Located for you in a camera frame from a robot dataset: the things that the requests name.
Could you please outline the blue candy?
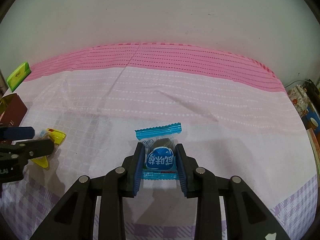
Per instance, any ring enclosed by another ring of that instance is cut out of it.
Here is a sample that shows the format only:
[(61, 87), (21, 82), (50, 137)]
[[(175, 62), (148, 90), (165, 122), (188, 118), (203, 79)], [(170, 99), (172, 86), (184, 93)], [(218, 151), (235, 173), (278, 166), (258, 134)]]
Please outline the blue candy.
[(177, 180), (176, 136), (182, 132), (177, 122), (135, 131), (145, 147), (142, 178), (145, 180)]

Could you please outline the brown and gold toffee tin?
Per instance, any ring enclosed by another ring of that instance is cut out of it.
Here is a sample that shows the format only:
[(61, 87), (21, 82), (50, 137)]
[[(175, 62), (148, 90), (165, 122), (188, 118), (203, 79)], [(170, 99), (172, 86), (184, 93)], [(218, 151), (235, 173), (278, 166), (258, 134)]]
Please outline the brown and gold toffee tin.
[[(25, 114), (27, 107), (16, 94), (9, 94), (1, 98), (1, 126), (19, 127)], [(1, 141), (1, 144), (11, 145), (13, 141)]]

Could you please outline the green tissue pack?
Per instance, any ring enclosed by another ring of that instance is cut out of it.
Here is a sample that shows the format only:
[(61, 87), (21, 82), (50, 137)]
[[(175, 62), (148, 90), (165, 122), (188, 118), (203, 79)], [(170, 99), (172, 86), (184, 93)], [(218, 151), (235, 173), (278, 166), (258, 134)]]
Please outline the green tissue pack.
[(7, 78), (6, 82), (12, 92), (30, 75), (31, 69), (28, 62), (20, 64)]

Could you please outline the pink and purple checked tablecloth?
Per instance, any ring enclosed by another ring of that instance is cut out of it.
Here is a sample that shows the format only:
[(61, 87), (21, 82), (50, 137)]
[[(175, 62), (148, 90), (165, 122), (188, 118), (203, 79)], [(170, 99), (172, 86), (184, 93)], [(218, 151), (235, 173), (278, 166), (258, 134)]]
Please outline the pink and purple checked tablecloth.
[(253, 59), (181, 44), (98, 46), (32, 66), (16, 92), (28, 107), (22, 125), (66, 134), (47, 170), (29, 163), (3, 186), (1, 213), (19, 239), (81, 175), (120, 166), (136, 130), (176, 122), (186, 154), (216, 176), (240, 176), (291, 239), (313, 223), (308, 135), (281, 81)]

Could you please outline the clutter at right table edge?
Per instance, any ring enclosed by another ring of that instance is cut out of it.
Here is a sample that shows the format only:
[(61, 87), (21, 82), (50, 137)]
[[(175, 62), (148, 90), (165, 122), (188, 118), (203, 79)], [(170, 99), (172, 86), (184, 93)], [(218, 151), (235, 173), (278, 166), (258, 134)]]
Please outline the clutter at right table edge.
[(302, 85), (298, 82), (287, 86), (295, 85), (287, 94), (305, 126), (319, 172), (319, 89), (310, 79), (304, 80)]

